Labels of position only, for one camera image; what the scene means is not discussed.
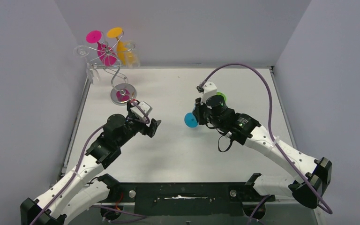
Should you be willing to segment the blue wine glass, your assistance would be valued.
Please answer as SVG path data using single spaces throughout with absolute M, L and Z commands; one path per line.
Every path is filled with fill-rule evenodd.
M 189 128 L 196 128 L 198 126 L 198 122 L 197 122 L 195 116 L 193 115 L 194 110 L 195 110 L 195 106 L 191 110 L 191 112 L 186 113 L 184 116 L 184 123 Z

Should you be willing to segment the green wine glass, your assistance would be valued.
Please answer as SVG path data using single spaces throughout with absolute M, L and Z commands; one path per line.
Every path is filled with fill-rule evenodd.
M 225 102 L 227 101 L 226 95 L 224 93 L 217 92 L 217 95 L 222 96 Z

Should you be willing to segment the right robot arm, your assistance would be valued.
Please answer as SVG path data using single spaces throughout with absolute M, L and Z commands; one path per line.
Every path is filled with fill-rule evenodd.
M 227 107 L 221 95 L 214 95 L 205 103 L 202 98 L 197 98 L 192 114 L 199 125 L 217 130 L 230 143 L 236 142 L 256 150 L 293 177 L 287 180 L 255 173 L 248 184 L 257 194 L 293 197 L 311 209 L 323 206 L 323 194 L 331 181 L 330 160 L 311 157 L 278 137 L 272 138 L 260 122 Z

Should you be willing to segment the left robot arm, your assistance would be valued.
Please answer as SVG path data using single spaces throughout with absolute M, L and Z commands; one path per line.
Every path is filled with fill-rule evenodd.
M 118 191 L 120 183 L 109 174 L 101 175 L 121 154 L 121 147 L 136 134 L 153 137 L 161 120 L 150 124 L 135 119 L 134 113 L 126 118 L 113 114 L 99 127 L 100 136 L 83 148 L 75 165 L 62 179 L 45 193 L 32 200 L 27 198 L 20 206 L 23 225 L 67 225 L 92 205 L 105 200 Z

